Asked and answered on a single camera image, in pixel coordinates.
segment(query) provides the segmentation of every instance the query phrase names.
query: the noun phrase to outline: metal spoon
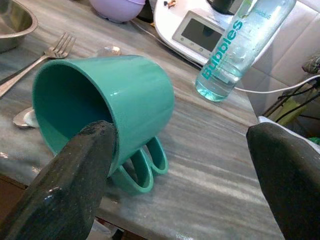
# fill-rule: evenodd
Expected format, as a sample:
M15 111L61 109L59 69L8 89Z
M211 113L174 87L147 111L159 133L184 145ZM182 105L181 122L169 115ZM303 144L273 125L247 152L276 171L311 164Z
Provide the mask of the metal spoon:
M98 51L92 57L113 57L122 55L121 49L117 46L107 45ZM18 113L13 118L13 124L18 128L26 129L26 128L38 128L38 122L36 119L35 110L32 107L28 107L22 112Z

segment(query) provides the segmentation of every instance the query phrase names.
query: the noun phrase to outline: teal mug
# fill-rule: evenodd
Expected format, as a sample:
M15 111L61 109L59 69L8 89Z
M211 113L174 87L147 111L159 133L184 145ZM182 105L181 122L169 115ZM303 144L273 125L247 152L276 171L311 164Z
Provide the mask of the teal mug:
M106 120L115 125L116 144L107 177L131 194L149 192L154 176L168 171L156 135L171 118L174 99L165 71L136 55L52 60L36 75L32 92L40 132L54 154L91 122ZM123 167L128 159L137 181Z

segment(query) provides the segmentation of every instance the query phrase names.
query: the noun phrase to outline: plastic water bottle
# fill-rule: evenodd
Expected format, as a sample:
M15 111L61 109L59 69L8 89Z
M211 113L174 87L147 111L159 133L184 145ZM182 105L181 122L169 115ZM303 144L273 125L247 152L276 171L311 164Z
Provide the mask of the plastic water bottle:
M195 80L205 98L220 102L254 63L296 0L244 0Z

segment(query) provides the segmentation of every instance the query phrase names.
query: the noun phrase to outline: stainless steel bowl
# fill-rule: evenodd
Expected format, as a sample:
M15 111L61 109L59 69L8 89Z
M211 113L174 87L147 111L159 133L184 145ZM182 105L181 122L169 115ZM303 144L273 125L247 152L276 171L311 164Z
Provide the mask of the stainless steel bowl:
M38 26L36 16L13 0L0 0L0 53L19 45Z

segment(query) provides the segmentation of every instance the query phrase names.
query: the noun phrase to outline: appliance display screen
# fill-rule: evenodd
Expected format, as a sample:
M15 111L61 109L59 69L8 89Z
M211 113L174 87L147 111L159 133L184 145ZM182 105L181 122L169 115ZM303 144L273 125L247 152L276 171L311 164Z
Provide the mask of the appliance display screen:
M209 52L212 52L222 36L219 32L193 18L191 18L181 35Z

